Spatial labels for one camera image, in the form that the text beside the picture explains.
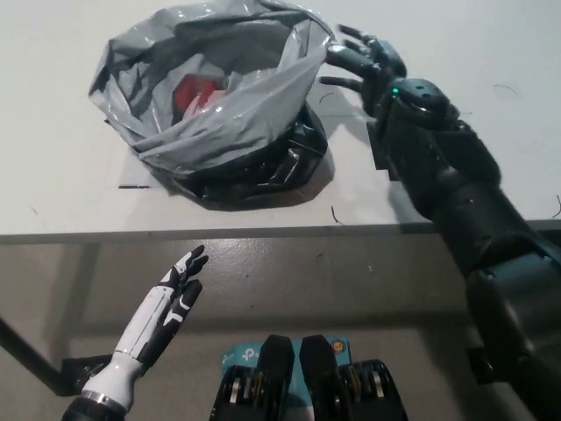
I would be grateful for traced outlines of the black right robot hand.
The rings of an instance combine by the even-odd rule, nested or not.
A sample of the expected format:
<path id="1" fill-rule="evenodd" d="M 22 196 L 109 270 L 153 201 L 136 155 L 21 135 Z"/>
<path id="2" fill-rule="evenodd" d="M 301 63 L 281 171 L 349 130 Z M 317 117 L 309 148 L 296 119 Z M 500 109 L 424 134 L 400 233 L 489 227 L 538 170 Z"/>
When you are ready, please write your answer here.
<path id="1" fill-rule="evenodd" d="M 353 73 L 358 79 L 321 76 L 319 82 L 358 93 L 364 112 L 377 118 L 380 103 L 394 81 L 407 76 L 406 65 L 387 40 L 348 25 L 338 25 L 337 29 L 357 42 L 349 39 L 332 42 L 327 47 L 325 63 Z"/>

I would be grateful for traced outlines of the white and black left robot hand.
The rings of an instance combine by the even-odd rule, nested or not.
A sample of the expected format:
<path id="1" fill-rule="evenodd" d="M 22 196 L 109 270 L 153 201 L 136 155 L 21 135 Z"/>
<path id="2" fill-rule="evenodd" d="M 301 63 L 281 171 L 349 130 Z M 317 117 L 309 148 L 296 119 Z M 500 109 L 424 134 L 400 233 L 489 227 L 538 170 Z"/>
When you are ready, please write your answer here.
<path id="1" fill-rule="evenodd" d="M 209 257 L 200 245 L 182 256 L 150 289 L 124 329 L 110 363 L 91 377 L 82 396 L 127 412 L 139 377 L 163 354 L 202 291 L 195 276 Z"/>

